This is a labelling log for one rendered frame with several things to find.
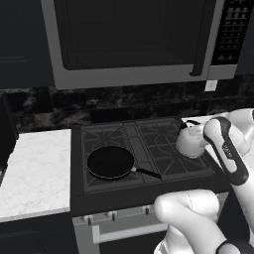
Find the black gas stove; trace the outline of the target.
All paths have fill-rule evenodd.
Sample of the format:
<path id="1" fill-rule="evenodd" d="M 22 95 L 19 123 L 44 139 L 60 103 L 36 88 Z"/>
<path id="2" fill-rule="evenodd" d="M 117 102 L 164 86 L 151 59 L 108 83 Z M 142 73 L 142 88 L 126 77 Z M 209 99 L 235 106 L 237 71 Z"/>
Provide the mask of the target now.
<path id="1" fill-rule="evenodd" d="M 196 159 L 182 156 L 176 141 L 182 120 L 166 118 L 74 127 L 71 129 L 70 213 L 73 226 L 85 223 L 100 227 L 101 233 L 162 223 L 155 215 L 154 200 L 163 193 L 200 188 L 215 189 L 220 204 L 228 196 L 219 167 L 208 154 Z M 127 149 L 135 166 L 160 174 L 156 179 L 131 173 L 116 181 L 100 180 L 87 169 L 87 157 L 96 149 L 118 146 Z M 149 215 L 142 206 L 151 205 Z M 116 211 L 115 221 L 108 212 Z"/>

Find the black frying pan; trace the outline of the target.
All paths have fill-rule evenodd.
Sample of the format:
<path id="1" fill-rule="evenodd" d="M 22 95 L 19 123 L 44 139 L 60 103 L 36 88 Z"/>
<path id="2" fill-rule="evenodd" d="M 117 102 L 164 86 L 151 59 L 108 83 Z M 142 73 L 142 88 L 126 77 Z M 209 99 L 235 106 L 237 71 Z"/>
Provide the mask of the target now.
<path id="1" fill-rule="evenodd" d="M 94 150 L 87 157 L 86 164 L 92 175 L 106 181 L 116 181 L 131 173 L 141 173 L 156 179 L 162 177 L 158 173 L 137 168 L 132 153 L 117 146 L 101 147 Z"/>

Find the grey microwave oven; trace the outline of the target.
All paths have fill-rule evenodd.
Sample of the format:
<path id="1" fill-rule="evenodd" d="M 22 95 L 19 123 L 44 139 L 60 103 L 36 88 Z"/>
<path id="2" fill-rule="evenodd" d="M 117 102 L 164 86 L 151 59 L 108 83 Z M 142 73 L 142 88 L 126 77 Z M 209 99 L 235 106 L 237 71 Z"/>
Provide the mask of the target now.
<path id="1" fill-rule="evenodd" d="M 192 64 L 67 70 L 63 66 L 54 0 L 41 0 L 57 90 L 135 84 L 156 84 L 233 78 L 237 65 L 212 65 L 219 22 L 226 0 L 216 0 L 200 75 L 191 76 Z"/>

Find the grey oven door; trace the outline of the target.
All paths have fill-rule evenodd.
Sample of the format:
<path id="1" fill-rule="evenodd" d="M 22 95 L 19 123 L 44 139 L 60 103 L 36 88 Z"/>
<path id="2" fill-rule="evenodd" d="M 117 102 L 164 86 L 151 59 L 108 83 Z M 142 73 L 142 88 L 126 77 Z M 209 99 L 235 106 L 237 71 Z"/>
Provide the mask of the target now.
<path id="1" fill-rule="evenodd" d="M 94 244 L 92 227 L 85 223 L 74 225 L 78 254 L 154 254 L 167 231 Z"/>

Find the dark tall cabinet panel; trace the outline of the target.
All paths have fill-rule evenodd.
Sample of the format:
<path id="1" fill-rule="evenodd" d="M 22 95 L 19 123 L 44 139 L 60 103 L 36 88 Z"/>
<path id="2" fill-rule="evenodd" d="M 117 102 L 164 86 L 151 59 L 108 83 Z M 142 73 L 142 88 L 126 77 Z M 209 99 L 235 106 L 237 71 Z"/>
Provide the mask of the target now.
<path id="1" fill-rule="evenodd" d="M 19 133 L 5 92 L 0 92 L 0 172 L 8 167 Z"/>

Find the dark base cupboard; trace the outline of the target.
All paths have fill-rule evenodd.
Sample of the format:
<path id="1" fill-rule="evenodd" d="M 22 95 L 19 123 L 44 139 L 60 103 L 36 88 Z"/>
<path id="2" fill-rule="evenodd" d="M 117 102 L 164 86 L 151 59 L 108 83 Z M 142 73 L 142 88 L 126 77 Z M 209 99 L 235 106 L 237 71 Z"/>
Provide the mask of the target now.
<path id="1" fill-rule="evenodd" d="M 0 222 L 0 254 L 78 254 L 70 213 Z"/>

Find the white wall socket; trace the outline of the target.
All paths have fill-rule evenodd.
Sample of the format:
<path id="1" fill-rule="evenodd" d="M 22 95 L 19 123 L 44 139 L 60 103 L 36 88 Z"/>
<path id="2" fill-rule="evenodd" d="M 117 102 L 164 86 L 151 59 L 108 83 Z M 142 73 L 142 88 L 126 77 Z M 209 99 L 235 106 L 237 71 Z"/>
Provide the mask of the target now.
<path id="1" fill-rule="evenodd" d="M 205 84 L 204 91 L 205 92 L 216 91 L 216 87 L 217 87 L 216 80 L 208 80 Z"/>

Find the dark wall cupboard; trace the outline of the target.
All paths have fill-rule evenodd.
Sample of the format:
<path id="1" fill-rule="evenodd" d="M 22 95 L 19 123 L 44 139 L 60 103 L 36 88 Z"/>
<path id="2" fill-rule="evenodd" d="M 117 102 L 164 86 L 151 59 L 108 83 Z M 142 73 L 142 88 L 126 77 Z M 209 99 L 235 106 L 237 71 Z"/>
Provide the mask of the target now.
<path id="1" fill-rule="evenodd" d="M 54 85 L 41 0 L 0 0 L 0 89 Z"/>
<path id="2" fill-rule="evenodd" d="M 254 74 L 254 6 L 237 65 L 237 74 Z"/>

